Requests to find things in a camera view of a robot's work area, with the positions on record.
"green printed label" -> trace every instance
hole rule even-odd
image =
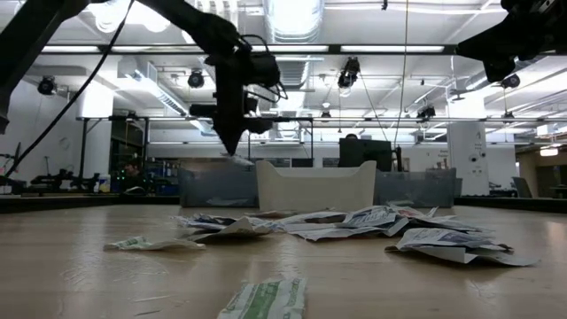
[[[290,299],[287,301],[287,307],[292,307],[298,300],[299,283],[301,283],[301,279],[293,279],[293,282],[291,282]]]
[[[276,300],[279,285],[279,282],[260,284],[242,319],[267,319],[269,310]]]

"white wall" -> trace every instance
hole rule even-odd
[[[35,85],[20,82],[12,92],[8,112],[10,124],[6,134],[0,136],[0,153],[13,155],[18,142],[21,142],[23,152],[51,123],[66,102],[62,97],[44,97],[37,92]],[[24,159],[19,165],[18,173],[12,174],[11,178],[30,181],[37,175],[45,175],[45,156],[49,157],[52,174],[57,173],[60,168],[74,168],[77,174],[82,125],[75,120],[76,114],[76,106],[73,106]],[[4,162],[4,159],[0,159],[0,167],[4,166]]]

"desk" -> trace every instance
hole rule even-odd
[[[497,230],[531,268],[466,266],[384,253],[397,238],[312,244],[273,234],[203,252],[103,252],[106,242],[179,235],[179,213],[242,210],[100,206],[0,215],[0,309],[21,318],[216,318],[242,281],[308,278],[306,319],[558,318],[567,313],[567,216],[457,206]]]

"fluorescent light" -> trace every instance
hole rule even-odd
[[[428,138],[425,138],[425,139],[428,140],[428,141],[434,141],[434,140],[436,140],[436,139],[438,139],[438,138],[440,138],[440,137],[442,137],[442,136],[445,136],[446,134],[447,134],[447,133],[445,132],[445,133],[441,133],[441,134],[439,134],[439,135],[436,135],[436,136],[434,136],[434,137],[428,137]]]
[[[278,62],[323,62],[324,58],[314,58],[314,57],[276,57]]]
[[[326,52],[329,50],[328,45],[269,45],[268,49],[272,52]],[[253,51],[265,51],[263,45],[253,45]]]
[[[100,52],[95,45],[46,45],[44,53],[92,53]]]
[[[188,111],[179,102],[169,96],[169,94],[161,89],[158,84],[156,84],[156,82],[148,79],[138,70],[135,70],[135,72],[136,78],[132,77],[129,74],[126,74],[126,77],[132,79],[134,82],[139,83],[142,88],[152,93],[153,96],[155,96],[163,105],[169,107],[172,111],[180,115],[188,113]]]
[[[474,88],[476,88],[478,85],[480,85],[480,83],[482,83],[482,82],[484,82],[484,81],[486,81],[486,80],[487,80],[486,77],[483,76],[480,80],[478,80],[478,81],[476,81],[476,82],[474,82],[474,83],[472,83],[472,84],[467,85],[466,89],[474,89]]]
[[[384,53],[427,53],[442,52],[445,49],[442,45],[343,45],[342,52],[384,52]]]
[[[116,53],[202,53],[203,50],[197,45],[114,45],[113,52]]]
[[[148,142],[149,144],[162,144],[162,145],[170,145],[170,144],[183,144],[183,142]]]
[[[150,118],[150,121],[185,121],[185,118],[157,117]]]
[[[547,157],[547,156],[555,156],[559,153],[556,148],[546,148],[540,150],[540,156]]]

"computer monitor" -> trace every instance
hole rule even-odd
[[[382,172],[392,171],[392,143],[386,141],[341,138],[339,167],[359,167],[367,160],[375,160]]]

